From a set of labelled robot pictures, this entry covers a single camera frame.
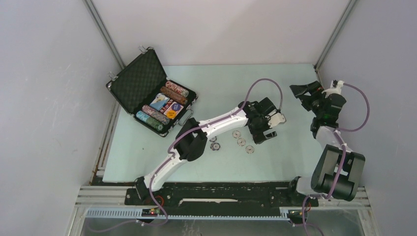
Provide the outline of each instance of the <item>poker chip case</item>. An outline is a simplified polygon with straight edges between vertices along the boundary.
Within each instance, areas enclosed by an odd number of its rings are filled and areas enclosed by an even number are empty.
[[[106,87],[124,110],[132,115],[137,122],[158,135],[166,137],[187,110],[191,108],[198,96],[193,90],[168,79],[154,48],[148,47],[141,51],[142,53],[109,81]],[[144,105],[149,105],[161,93],[161,88],[165,86],[167,81],[186,89],[189,93],[186,102],[182,104],[183,109],[174,118],[170,119],[168,124],[164,124],[161,130],[158,130],[138,119],[135,115],[142,110]]]

